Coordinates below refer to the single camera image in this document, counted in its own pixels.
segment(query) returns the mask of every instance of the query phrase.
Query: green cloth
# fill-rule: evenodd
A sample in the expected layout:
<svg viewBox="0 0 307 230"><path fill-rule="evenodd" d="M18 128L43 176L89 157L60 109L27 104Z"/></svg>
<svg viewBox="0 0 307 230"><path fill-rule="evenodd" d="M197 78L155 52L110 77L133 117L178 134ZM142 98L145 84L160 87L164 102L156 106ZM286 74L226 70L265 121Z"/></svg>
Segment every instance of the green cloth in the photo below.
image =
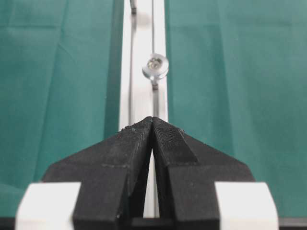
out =
<svg viewBox="0 0 307 230"><path fill-rule="evenodd" d="M307 216L307 0L166 0L169 121Z"/></svg>
<svg viewBox="0 0 307 230"><path fill-rule="evenodd" d="M307 0L165 0L169 121L307 216ZM118 128L121 0L0 1L0 216Z"/></svg>
<svg viewBox="0 0 307 230"><path fill-rule="evenodd" d="M118 0L0 1L0 216L51 163L117 132L122 14Z"/></svg>

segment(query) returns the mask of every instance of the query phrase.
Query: textured surface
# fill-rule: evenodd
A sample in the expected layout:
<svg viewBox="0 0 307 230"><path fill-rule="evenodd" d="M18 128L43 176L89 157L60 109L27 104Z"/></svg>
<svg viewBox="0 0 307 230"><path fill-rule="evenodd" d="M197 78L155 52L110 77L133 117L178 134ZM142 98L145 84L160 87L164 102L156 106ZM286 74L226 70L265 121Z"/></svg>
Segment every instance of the textured surface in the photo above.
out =
<svg viewBox="0 0 307 230"><path fill-rule="evenodd" d="M122 9L0 1L0 216L51 163L117 132Z"/></svg>
<svg viewBox="0 0 307 230"><path fill-rule="evenodd" d="M218 230L214 182L253 182L249 168L155 117L153 138L160 217L174 218L179 230Z"/></svg>
<svg viewBox="0 0 307 230"><path fill-rule="evenodd" d="M307 216L307 0L167 0L169 122Z"/></svg>
<svg viewBox="0 0 307 230"><path fill-rule="evenodd" d="M49 166L44 182L82 182L73 213L76 230L116 230L126 219L143 216L151 127L147 117Z"/></svg>

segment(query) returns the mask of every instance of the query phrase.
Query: screw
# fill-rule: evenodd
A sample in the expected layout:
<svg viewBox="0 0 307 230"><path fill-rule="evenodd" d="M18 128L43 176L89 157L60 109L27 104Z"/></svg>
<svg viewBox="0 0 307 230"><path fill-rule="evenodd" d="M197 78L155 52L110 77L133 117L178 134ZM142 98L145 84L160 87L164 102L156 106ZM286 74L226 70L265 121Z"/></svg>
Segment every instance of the screw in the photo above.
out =
<svg viewBox="0 0 307 230"><path fill-rule="evenodd" d="M145 77L152 81L153 86L168 73L168 60L161 54L150 54L147 63L142 68Z"/></svg>

